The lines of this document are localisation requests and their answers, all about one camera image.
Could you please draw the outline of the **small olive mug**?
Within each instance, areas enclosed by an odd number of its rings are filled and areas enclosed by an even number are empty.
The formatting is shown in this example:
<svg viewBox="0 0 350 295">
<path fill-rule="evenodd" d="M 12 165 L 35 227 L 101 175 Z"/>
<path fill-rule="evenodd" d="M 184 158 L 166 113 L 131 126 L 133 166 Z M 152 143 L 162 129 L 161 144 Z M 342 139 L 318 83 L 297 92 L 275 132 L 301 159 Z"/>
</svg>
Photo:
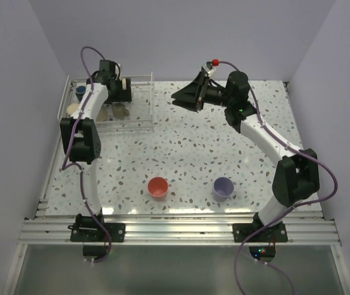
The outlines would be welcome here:
<svg viewBox="0 0 350 295">
<path fill-rule="evenodd" d="M 122 103 L 112 105 L 112 114 L 115 119 L 124 120 L 130 116 L 129 110 Z"/>
</svg>

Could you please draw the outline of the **blue cup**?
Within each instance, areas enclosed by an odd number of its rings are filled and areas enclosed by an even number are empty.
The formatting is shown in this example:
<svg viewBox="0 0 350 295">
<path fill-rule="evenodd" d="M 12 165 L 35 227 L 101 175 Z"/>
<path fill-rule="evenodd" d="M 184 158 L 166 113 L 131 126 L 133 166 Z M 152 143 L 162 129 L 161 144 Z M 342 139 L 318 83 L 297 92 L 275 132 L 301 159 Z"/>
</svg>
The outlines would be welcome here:
<svg viewBox="0 0 350 295">
<path fill-rule="evenodd" d="M 76 98 L 78 99 L 78 101 L 82 101 L 84 95 L 85 95 L 85 92 L 86 92 L 86 87 L 81 85 L 81 86 L 78 86 L 75 90 L 75 96 Z"/>
</svg>

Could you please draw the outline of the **steel cup with brown sleeve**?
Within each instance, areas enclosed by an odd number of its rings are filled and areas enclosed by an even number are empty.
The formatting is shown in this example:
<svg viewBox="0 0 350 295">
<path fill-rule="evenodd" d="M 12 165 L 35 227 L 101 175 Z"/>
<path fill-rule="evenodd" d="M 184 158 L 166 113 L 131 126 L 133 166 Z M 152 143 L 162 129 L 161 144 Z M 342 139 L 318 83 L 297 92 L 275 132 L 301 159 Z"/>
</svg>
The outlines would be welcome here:
<svg viewBox="0 0 350 295">
<path fill-rule="evenodd" d="M 76 112 L 79 108 L 79 104 L 78 103 L 73 103 L 70 104 L 67 108 L 66 108 L 66 114 L 71 117 L 73 115 L 74 112 Z"/>
</svg>

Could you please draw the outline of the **purple cup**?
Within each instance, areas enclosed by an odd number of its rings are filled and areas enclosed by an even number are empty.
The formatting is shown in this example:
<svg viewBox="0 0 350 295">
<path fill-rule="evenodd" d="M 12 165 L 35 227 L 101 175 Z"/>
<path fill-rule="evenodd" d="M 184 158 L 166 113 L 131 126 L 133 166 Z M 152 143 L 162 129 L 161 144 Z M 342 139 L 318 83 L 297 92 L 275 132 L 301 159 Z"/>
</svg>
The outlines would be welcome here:
<svg viewBox="0 0 350 295">
<path fill-rule="evenodd" d="M 212 195 L 214 200 L 223 202 L 233 195 L 234 184 L 226 177 L 217 178 L 212 185 Z"/>
</svg>

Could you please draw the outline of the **red cup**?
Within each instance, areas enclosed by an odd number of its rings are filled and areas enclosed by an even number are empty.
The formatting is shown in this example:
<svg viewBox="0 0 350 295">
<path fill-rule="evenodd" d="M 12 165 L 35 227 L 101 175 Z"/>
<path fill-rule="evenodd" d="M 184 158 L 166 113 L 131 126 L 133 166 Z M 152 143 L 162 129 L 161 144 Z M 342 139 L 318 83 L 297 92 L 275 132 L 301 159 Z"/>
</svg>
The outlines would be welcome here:
<svg viewBox="0 0 350 295">
<path fill-rule="evenodd" d="M 157 176 L 148 182 L 147 190 L 155 200 L 164 200 L 168 194 L 169 185 L 165 178 Z"/>
</svg>

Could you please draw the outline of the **beige tall cup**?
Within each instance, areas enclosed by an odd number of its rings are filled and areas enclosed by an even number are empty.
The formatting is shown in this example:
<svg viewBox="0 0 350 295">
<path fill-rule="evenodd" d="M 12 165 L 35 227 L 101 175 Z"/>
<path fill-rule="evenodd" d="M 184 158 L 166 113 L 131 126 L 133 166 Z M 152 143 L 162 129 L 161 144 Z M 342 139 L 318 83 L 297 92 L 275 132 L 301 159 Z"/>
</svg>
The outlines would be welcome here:
<svg viewBox="0 0 350 295">
<path fill-rule="evenodd" d="M 96 116 L 96 122 L 106 122 L 109 119 L 109 114 L 106 106 L 102 106 Z"/>
</svg>

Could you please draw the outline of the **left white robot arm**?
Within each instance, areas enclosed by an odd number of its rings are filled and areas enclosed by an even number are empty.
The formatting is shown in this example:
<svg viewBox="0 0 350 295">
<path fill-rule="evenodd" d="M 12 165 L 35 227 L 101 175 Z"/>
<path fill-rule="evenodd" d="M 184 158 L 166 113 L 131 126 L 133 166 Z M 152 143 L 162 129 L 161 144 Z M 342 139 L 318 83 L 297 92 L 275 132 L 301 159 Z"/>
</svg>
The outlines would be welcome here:
<svg viewBox="0 0 350 295">
<path fill-rule="evenodd" d="M 107 234 L 102 205 L 98 197 L 97 163 L 101 155 L 101 139 L 96 119 L 103 105 L 130 102 L 131 81 L 120 77 L 120 66 L 107 59 L 99 61 L 99 68 L 88 73 L 84 91 L 78 94 L 75 111 L 60 120 L 61 140 L 65 158 L 61 169 L 75 166 L 79 170 L 83 212 L 71 226 L 74 235 L 85 234 L 92 241 L 100 241 Z"/>
</svg>

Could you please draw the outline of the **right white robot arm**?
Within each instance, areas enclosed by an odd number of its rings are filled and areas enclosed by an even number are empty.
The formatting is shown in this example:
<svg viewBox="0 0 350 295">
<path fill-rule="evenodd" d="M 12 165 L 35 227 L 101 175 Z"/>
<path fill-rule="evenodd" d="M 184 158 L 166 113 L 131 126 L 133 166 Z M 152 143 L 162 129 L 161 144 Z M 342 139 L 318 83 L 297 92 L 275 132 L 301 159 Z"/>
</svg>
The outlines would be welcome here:
<svg viewBox="0 0 350 295">
<path fill-rule="evenodd" d="M 209 84 L 209 77 L 199 72 L 194 81 L 172 94 L 172 104 L 198 112 L 213 104 L 224 107 L 227 124 L 250 139 L 274 164 L 273 196 L 253 217 L 247 238 L 266 241 L 274 234 L 284 213 L 315 194 L 319 188 L 317 155 L 312 149 L 302 151 L 285 143 L 284 138 L 262 120 L 256 103 L 249 101 L 252 93 L 248 76 L 241 71 L 229 74 L 224 87 Z"/>
</svg>

